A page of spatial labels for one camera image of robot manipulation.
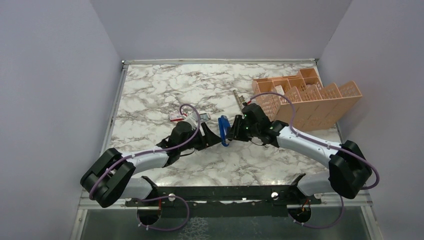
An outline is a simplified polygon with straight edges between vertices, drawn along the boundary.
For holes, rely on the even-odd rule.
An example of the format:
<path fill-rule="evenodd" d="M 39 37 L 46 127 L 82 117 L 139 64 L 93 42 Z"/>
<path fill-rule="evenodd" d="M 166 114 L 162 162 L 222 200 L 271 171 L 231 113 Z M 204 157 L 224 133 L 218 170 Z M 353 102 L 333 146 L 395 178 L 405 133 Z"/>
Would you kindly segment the blue stapler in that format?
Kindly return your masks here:
<path fill-rule="evenodd" d="M 219 126 L 221 144 L 224 147 L 228 147 L 229 144 L 230 144 L 230 141 L 227 138 L 227 133 L 231 129 L 231 125 L 230 125 L 228 118 L 225 115 L 221 115 L 218 118 L 218 126 Z"/>

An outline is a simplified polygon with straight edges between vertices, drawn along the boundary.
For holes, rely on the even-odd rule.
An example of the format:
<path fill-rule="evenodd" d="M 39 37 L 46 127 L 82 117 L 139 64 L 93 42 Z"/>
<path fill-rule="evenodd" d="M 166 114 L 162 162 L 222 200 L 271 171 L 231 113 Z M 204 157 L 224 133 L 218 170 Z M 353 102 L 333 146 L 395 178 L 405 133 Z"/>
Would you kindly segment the staple box tray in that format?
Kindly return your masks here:
<path fill-rule="evenodd" d="M 199 115 L 199 120 L 200 122 L 207 122 L 211 119 L 210 114 L 209 113 L 201 113 Z"/>

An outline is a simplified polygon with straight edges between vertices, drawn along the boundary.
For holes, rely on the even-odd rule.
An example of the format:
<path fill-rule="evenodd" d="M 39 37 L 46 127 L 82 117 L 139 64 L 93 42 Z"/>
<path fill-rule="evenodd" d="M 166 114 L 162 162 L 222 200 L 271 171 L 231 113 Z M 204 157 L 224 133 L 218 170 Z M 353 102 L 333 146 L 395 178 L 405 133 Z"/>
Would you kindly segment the red white staple box sleeve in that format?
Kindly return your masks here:
<path fill-rule="evenodd" d="M 170 122 L 179 122 L 185 119 L 185 115 L 181 115 L 179 112 L 170 112 L 169 113 L 169 121 Z"/>

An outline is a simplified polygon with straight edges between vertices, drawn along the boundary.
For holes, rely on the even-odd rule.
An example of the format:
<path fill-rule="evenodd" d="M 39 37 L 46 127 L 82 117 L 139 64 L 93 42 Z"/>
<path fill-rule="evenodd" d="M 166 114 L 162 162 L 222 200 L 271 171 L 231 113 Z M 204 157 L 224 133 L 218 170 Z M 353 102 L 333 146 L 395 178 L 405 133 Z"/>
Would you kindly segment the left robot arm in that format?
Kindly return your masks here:
<path fill-rule="evenodd" d="M 107 208 L 118 199 L 129 198 L 127 185 L 133 175 L 150 169 L 165 168 L 180 159 L 186 150 L 204 150 L 221 143 L 220 136 L 213 133 L 206 123 L 201 129 L 180 121 L 171 134 L 154 148 L 123 156 L 115 148 L 107 149 L 83 174 L 80 185 L 89 193 L 89 198 Z"/>

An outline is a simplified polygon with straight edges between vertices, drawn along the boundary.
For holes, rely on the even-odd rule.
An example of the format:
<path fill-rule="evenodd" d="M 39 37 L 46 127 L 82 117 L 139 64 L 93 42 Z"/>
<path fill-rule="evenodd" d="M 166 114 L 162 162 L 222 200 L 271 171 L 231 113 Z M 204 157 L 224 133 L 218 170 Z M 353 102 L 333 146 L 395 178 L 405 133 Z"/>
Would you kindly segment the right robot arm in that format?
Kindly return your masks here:
<path fill-rule="evenodd" d="M 300 204 L 309 196 L 337 193 L 354 199 L 372 175 L 359 146 L 352 141 L 337 143 L 291 129 L 280 120 L 270 121 L 262 108 L 251 103 L 237 115 L 228 129 L 229 141 L 249 142 L 258 138 L 264 145 L 295 151 L 322 164 L 328 170 L 298 178 L 288 190 L 289 199 Z"/>

